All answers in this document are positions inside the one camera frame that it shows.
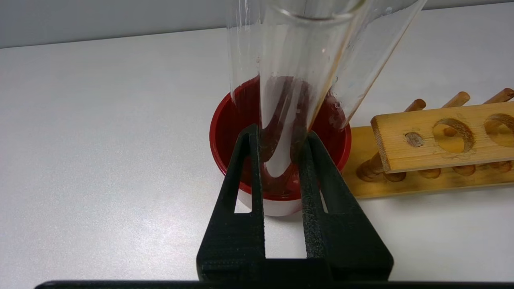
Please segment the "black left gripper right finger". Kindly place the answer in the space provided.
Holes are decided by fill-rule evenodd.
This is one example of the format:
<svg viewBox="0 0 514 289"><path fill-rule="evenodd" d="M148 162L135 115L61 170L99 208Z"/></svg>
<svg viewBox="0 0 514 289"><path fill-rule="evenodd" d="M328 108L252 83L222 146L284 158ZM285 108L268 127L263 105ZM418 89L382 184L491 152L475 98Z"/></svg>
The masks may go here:
<svg viewBox="0 0 514 289"><path fill-rule="evenodd" d="M336 281L388 281L393 256L314 132L299 165L307 258L323 261Z"/></svg>

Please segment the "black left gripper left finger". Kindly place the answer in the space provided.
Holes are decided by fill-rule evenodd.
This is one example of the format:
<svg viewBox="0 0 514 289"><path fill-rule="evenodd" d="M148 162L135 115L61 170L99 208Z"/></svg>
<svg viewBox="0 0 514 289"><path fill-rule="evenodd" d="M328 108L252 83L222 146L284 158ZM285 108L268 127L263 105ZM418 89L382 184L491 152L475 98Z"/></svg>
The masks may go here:
<svg viewBox="0 0 514 289"><path fill-rule="evenodd" d="M252 209L235 213L244 163L250 159ZM264 209L258 127L239 134L197 254L200 281L256 281L265 262Z"/></svg>

